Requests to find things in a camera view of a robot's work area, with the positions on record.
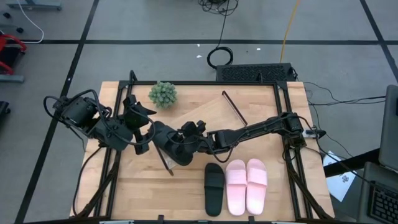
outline wheel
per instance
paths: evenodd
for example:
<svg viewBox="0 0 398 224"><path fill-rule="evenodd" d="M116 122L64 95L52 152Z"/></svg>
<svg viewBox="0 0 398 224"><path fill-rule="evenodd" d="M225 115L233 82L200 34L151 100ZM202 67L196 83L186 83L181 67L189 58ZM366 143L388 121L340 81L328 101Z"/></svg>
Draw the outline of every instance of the wheel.
<svg viewBox="0 0 398 224"><path fill-rule="evenodd" d="M21 27L18 27L18 28L17 28L17 32L21 34L21 33L24 32L24 30L23 30Z"/></svg>
<svg viewBox="0 0 398 224"><path fill-rule="evenodd" d="M3 13L3 16L7 19L11 18L11 15L8 12Z"/></svg>

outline cable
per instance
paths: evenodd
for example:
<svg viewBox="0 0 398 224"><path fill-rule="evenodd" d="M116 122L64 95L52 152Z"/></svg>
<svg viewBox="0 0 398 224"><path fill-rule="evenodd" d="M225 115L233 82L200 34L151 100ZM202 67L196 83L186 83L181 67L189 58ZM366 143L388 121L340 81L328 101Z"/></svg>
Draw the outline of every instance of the cable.
<svg viewBox="0 0 398 224"><path fill-rule="evenodd" d="M288 162L288 160L286 160L286 153L289 153L289 152L287 152L287 151L289 151L289 150L291 150L291 149L284 149L283 150L283 152L282 152L282 159L285 161L285 162ZM296 156L297 156L297 154L296 154L296 152L295 152L295 150L296 150L296 148L293 148L292 150L294 150L293 152L294 152L294 155L293 155L293 157L291 157L290 158L290 160L289 160L289 162L292 162L295 158L296 158Z"/></svg>
<svg viewBox="0 0 398 224"><path fill-rule="evenodd" d="M228 11L228 6L229 6L229 1L226 4L226 10ZM223 28L221 29L221 35L220 35L220 39L218 40L218 44L217 47L214 48L208 55L207 55L207 64L214 69L217 69L216 65L213 65L210 61L211 55L213 55L214 52L216 52L217 50L224 50L229 54L229 61L225 64L225 65L231 65L233 60L234 60L234 53L233 51L229 48L229 47L219 47L221 40L223 38L223 33L224 33L224 27L225 27L225 20L226 20L227 14L224 15L224 22L223 22Z"/></svg>
<svg viewBox="0 0 398 224"><path fill-rule="evenodd" d="M60 100L59 98L55 97L55 96L46 96L46 97L43 99L43 106L44 106L45 112L46 112L51 118L54 118L54 119L56 119L58 122L61 122L61 123L65 124L63 121L60 121L59 118L55 118L54 115L52 115L52 114L50 113L49 109L47 108L47 100L48 100L48 99L57 100L58 102L60 102L61 100Z"/></svg>
<svg viewBox="0 0 398 224"><path fill-rule="evenodd" d="M290 26L292 25L292 22L293 22L294 16L296 15L296 10L297 10L297 7L299 6L299 4L300 4L300 0L297 0L296 5L295 5L294 8L293 8L292 15L290 16L290 21L289 21L289 24L287 25L287 29L286 29L286 32L285 32L284 41L283 41L283 43L282 43L282 51L280 52L280 60L279 60L279 63L282 63L282 61L283 61L283 59L284 59L284 51L285 51L286 37L287 37L287 34L289 33Z"/></svg>
<svg viewBox="0 0 398 224"><path fill-rule="evenodd" d="M236 5L235 7L227 9L220 7L225 4L229 0L198 0L198 4L201 5L201 8L204 12L210 12L212 14L221 14L223 16L230 16L235 9L238 7L239 0L235 0Z"/></svg>
<svg viewBox="0 0 398 224"><path fill-rule="evenodd" d="M31 41L31 42L22 41L22 43L24 43L24 44L39 44L39 43L41 43L43 41L43 39L44 39L44 31L38 25L36 25L36 23L31 21L31 19L29 19L29 17L27 17L27 15L25 14L24 9L22 8L21 2L19 2L19 0L17 0L17 2L18 2L18 5L19 5L19 8L21 9L21 11L22 11L23 15L26 17L26 19L29 20L29 22L31 24L33 24L33 26L36 26L36 28L38 28L42 32L42 38L39 41Z"/></svg>
<svg viewBox="0 0 398 224"><path fill-rule="evenodd" d="M322 154L321 154L320 152L318 152L317 150L315 150L315 149L312 149L312 148L307 147L307 146L304 146L304 148L309 149L309 150L312 150L312 151L314 151L314 152L316 152L316 153L318 153L319 155L322 156ZM347 158L345 158L345 157L343 157L343 156L339 156L339 155L336 155L336 154L330 155L329 153L327 153L327 155L330 156L330 157L331 157L331 156L337 156L337 157L339 157L339 158L341 158L341 159L347 159Z"/></svg>
<svg viewBox="0 0 398 224"><path fill-rule="evenodd" d="M311 128L310 124L308 123L308 121L307 121L305 118L303 118L303 117L301 117L301 116L299 116L299 118L305 121L305 123L307 124L307 126L310 128L311 131L313 131L314 133L316 133L316 130L314 131L314 130ZM327 152L325 152L325 151L322 149L321 145L319 145L319 142L318 142L318 140L319 140L318 135L316 134L315 136L316 136L316 137L315 137L315 140L316 140L316 142L317 142L317 145L318 145L318 147L319 147L319 150L321 150L321 151L322 151L323 153L325 153L325 154L328 154ZM358 175L354 170L352 170L352 169L350 169L349 167L347 167L344 163L342 163L342 162L339 161L338 159L335 159L335 158L332 157L332 156L330 156L330 158L332 158L334 161L336 161L337 163L339 163L344 169L346 169L348 172L351 172L351 173L354 174L356 177L360 178L361 180L367 182L367 183L370 184L370 185L375 186L372 182L370 182L370 181L366 180L365 178L361 177L360 175Z"/></svg>
<svg viewBox="0 0 398 224"><path fill-rule="evenodd" d="M311 104L310 104L311 106L331 106L331 105L336 105L336 104L339 104L339 103L346 103L346 104L373 104L373 103L382 103L382 102L385 102L385 100L383 100L383 101L377 101L377 102L358 103L359 101L362 101L362 100L375 100L375 99L385 98L385 97L386 97L385 95L384 95L384 96L374 96L374 97L360 98L360 99L355 99L355 100L345 100L345 101L341 101L341 100L337 100L337 99L333 96L333 93L332 93L328 88L319 86L319 85L317 85L317 84L315 84L315 83L312 83L312 82L304 82L304 83L308 83L308 84L311 84L311 85L315 85L316 87L318 87L318 88L320 88L320 89L322 89L322 90L328 91L329 94L330 94L330 96L331 96L331 98L332 98L333 100L336 101L336 102L332 102L332 103L318 103L318 104L317 104L317 103L311 103Z"/></svg>
<svg viewBox="0 0 398 224"><path fill-rule="evenodd" d="M237 145L237 144L235 144L234 146L232 146L232 147L230 148L229 153L228 153L228 156L226 157L225 160L222 161L222 160L219 159L218 156L216 156L216 154L214 153L213 147L212 147L207 141L204 141L204 142L205 142L205 143L207 144L207 146L209 147L209 150L210 150L211 154L213 155L213 157L214 157L218 162L220 162L220 163L226 163L226 162L229 160L229 158L230 158L231 155L232 155L232 152L233 152L234 148L235 148L236 145Z"/></svg>
<svg viewBox="0 0 398 224"><path fill-rule="evenodd" d="M103 148L103 147L99 147L95 152L93 152L92 155L89 156L89 157L86 159L86 161L83 163L83 165L82 165L82 167L81 167L81 169L80 169L80 173L79 173L79 176L78 176L78 178L77 178L77 185L76 185L75 195L73 196L73 203L72 203L72 210L73 210L73 214L75 214L75 216L77 215L76 207L75 207L75 204L76 204L76 196L77 196L77 192L79 191L79 185L80 185L81 175L82 175L83 170L85 169L85 167L86 167L88 161L89 161L93 156L95 156L95 154L97 154L97 152L99 152L100 149L102 149L102 148Z"/></svg>
<svg viewBox="0 0 398 224"><path fill-rule="evenodd" d="M322 129L322 128L321 128L321 123L319 122L318 110L316 109L316 107L315 107L314 105L312 105L312 107L313 107L313 109L315 110L315 114L317 115L317 123L318 123L318 126L319 126L320 129ZM334 139L333 139L332 137L330 137L329 134L327 134L327 133L326 133L326 136L327 136L330 140L332 140L332 141L334 141L335 143L339 144L339 145L347 152L347 154L348 154L349 156L353 157L353 155L351 155L351 153L348 152L347 148L345 148L340 142L338 142L337 140L334 140Z"/></svg>
<svg viewBox="0 0 398 224"><path fill-rule="evenodd" d="M150 119L148 116L143 115L142 113L140 113L140 112L138 112L138 111L135 111L135 110L133 110L132 108L130 108L130 111L133 112L133 113L135 113L135 114L138 115L138 116L141 116L141 117L147 119L147 120L150 122L150 124L151 124L151 126L152 126L152 129L153 129L152 131L153 131L154 133L153 133L153 135L151 135L146 141L140 142L140 143L138 143L138 144L137 144L137 143L130 142L129 144L131 144L131 145L133 145L133 146L141 146L141 145L143 145L143 144L147 144L147 143L151 142L152 139L155 137L155 134L156 134L155 122L154 122L152 119Z"/></svg>
<svg viewBox="0 0 398 224"><path fill-rule="evenodd" d="M83 152L86 152L86 149L85 149L85 141L83 140L83 138L82 137L80 137L80 135L78 135L77 133L76 133L76 131L75 130L73 130L73 128L69 128L69 130L71 130L74 134L75 134L75 136L77 136L80 140L81 140L81 148L83 149Z"/></svg>

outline pink slide sandal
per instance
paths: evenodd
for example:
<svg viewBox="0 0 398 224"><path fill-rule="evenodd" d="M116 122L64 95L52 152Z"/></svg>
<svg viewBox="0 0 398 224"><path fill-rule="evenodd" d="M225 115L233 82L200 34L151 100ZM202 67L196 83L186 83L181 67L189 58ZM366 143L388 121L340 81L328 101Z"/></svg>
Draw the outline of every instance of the pink slide sandal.
<svg viewBox="0 0 398 224"><path fill-rule="evenodd" d="M246 207L253 215L260 215L264 209L267 190L267 169L258 159L251 159L246 167L248 173L248 188L246 192Z"/></svg>
<svg viewBox="0 0 398 224"><path fill-rule="evenodd" d="M240 159L231 161L225 169L226 199L232 215L243 215L246 197L246 166Z"/></svg>

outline black keyboard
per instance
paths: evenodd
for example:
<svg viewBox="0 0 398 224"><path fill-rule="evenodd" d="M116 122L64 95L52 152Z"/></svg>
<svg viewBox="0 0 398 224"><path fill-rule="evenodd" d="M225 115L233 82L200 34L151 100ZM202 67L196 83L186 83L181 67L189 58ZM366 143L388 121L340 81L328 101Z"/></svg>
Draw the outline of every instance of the black keyboard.
<svg viewBox="0 0 398 224"><path fill-rule="evenodd" d="M383 223L398 224L398 190L371 182L368 215Z"/></svg>
<svg viewBox="0 0 398 224"><path fill-rule="evenodd" d="M250 81L258 82L259 75L264 82L294 82L295 75L290 63L254 64L254 65L219 65L217 81Z"/></svg>

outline slide sandal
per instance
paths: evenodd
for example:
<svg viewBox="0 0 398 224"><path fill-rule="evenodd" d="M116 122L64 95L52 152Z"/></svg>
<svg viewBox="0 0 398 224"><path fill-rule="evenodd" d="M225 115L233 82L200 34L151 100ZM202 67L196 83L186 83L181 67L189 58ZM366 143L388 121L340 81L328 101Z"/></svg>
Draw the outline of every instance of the slide sandal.
<svg viewBox="0 0 398 224"><path fill-rule="evenodd" d="M243 215L246 196L246 166L240 159L231 161L226 172L226 199L232 215Z"/></svg>
<svg viewBox="0 0 398 224"><path fill-rule="evenodd" d="M209 163L205 168L205 210L207 215L215 217L223 207L225 177L222 168Z"/></svg>
<svg viewBox="0 0 398 224"><path fill-rule="evenodd" d="M249 160L246 169L248 173L246 207L249 213L260 215L266 199L267 169L258 159Z"/></svg>

